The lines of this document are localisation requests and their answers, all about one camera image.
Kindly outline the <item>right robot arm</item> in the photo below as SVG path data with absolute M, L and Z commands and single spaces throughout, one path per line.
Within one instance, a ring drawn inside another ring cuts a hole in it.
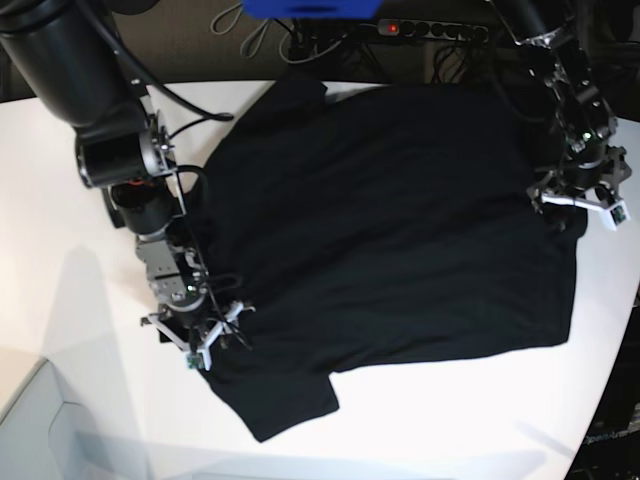
M 31 90 L 75 134 L 83 184 L 136 238 L 158 302 L 150 322 L 183 352 L 229 325 L 192 230 L 170 135 L 152 108 L 154 75 L 130 52 L 104 1 L 5 1 L 1 45 Z

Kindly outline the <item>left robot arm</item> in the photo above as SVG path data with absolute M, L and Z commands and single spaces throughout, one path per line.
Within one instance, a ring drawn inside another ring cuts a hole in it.
M 493 1 L 515 45 L 537 56 L 531 75 L 554 101 L 551 125 L 559 129 L 560 158 L 542 169 L 527 193 L 534 208 L 549 205 L 597 213 L 616 231 L 631 219 L 620 185 L 632 175 L 627 151 L 609 144 L 618 121 L 592 75 L 579 44 L 575 15 L 565 1 Z

